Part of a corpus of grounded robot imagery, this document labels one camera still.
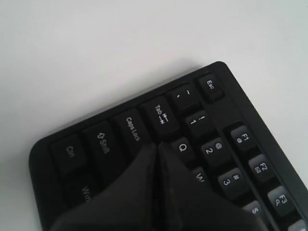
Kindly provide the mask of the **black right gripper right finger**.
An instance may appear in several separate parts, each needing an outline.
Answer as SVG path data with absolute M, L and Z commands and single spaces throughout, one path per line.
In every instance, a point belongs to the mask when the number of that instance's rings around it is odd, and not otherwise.
M 171 144 L 158 145 L 164 226 L 167 231 L 264 231 L 261 218 L 197 181 Z

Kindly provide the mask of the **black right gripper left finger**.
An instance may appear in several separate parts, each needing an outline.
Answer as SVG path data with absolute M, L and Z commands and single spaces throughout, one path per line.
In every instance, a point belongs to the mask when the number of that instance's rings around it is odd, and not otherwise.
M 90 201 L 62 214 L 53 231 L 150 231 L 157 146 L 145 144 L 123 174 Z

